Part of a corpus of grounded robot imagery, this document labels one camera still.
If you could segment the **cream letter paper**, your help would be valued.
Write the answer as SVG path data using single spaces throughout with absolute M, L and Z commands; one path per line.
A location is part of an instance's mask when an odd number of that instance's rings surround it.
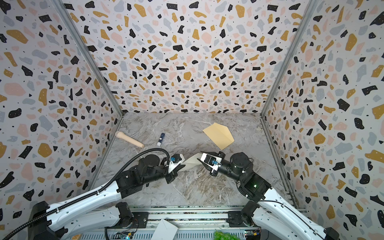
M 193 155 L 192 157 L 188 158 L 187 160 L 185 160 L 182 163 L 182 165 L 184 165 L 184 167 L 180 170 L 180 172 L 190 171 L 194 167 L 202 166 L 202 163 L 199 161 L 199 159 L 201 159 L 201 158 L 202 158 L 202 153 L 197 153 L 197 154 Z

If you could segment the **yellow paper envelope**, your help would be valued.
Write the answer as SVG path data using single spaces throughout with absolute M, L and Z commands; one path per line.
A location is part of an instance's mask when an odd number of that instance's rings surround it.
M 235 140 L 228 127 L 214 123 L 205 128 L 203 132 L 220 148 L 225 149 Z

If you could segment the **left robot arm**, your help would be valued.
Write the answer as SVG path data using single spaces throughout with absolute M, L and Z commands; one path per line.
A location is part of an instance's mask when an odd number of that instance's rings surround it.
M 69 201 L 49 206 L 46 202 L 33 207 L 31 218 L 39 218 L 28 227 L 29 240 L 68 240 L 84 232 L 104 228 L 124 228 L 133 224 L 134 214 L 121 200 L 166 179 L 171 183 L 185 167 L 185 158 L 174 154 L 169 160 L 156 155 L 139 159 L 138 164 L 118 174 L 107 186 L 100 186 Z

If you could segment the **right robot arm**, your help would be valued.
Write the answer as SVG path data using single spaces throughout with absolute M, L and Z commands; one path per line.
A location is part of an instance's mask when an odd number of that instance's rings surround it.
M 241 211 L 244 224 L 268 230 L 282 240 L 337 240 L 339 233 L 307 218 L 286 201 L 272 185 L 254 172 L 253 162 L 245 153 L 203 153 L 198 160 L 211 176 L 222 174 L 233 179 L 238 191 L 249 202 Z

